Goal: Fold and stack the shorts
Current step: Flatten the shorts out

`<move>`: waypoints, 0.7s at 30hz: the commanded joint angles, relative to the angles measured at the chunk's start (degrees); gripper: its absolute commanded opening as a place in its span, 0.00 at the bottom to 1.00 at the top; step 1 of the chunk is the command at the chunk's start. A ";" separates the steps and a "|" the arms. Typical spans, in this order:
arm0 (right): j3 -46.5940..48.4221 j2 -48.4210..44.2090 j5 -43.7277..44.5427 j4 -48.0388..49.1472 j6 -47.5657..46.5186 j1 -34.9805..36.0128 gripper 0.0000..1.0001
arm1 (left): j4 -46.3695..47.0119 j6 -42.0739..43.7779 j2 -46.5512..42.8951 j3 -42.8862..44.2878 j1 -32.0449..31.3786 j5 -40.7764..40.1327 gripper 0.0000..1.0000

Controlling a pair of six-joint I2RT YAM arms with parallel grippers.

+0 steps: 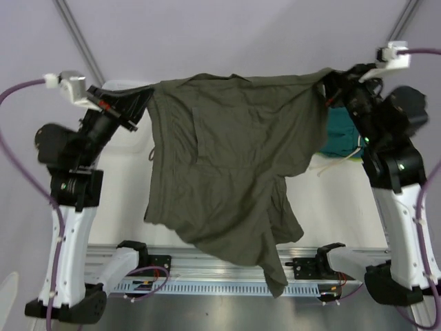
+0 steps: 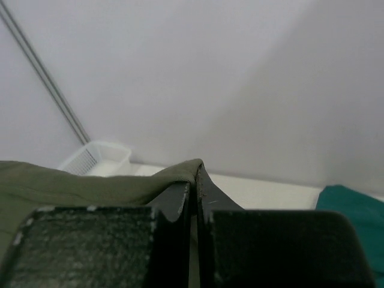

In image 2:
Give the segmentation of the olive green shorts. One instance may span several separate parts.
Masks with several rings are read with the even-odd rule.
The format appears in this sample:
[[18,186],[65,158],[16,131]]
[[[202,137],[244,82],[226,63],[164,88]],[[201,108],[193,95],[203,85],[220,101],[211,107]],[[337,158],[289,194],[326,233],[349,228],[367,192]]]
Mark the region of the olive green shorts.
[[29,163],[1,163],[1,263],[19,226],[43,207],[147,205],[170,185],[190,185],[190,220],[200,159],[188,160],[151,176],[77,176]]

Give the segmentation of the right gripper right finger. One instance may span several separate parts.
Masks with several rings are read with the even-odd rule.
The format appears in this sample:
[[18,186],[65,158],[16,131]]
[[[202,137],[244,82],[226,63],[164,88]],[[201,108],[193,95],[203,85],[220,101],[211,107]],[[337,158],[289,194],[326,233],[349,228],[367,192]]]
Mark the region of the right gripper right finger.
[[196,175],[202,287],[374,287],[350,221],[314,210],[244,209]]

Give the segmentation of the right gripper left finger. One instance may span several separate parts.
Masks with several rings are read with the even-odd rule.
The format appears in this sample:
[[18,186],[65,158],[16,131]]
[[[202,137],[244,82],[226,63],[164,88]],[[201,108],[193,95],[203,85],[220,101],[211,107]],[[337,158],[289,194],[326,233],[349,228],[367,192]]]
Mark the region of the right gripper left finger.
[[19,226],[2,287],[187,287],[190,185],[147,205],[43,207]]

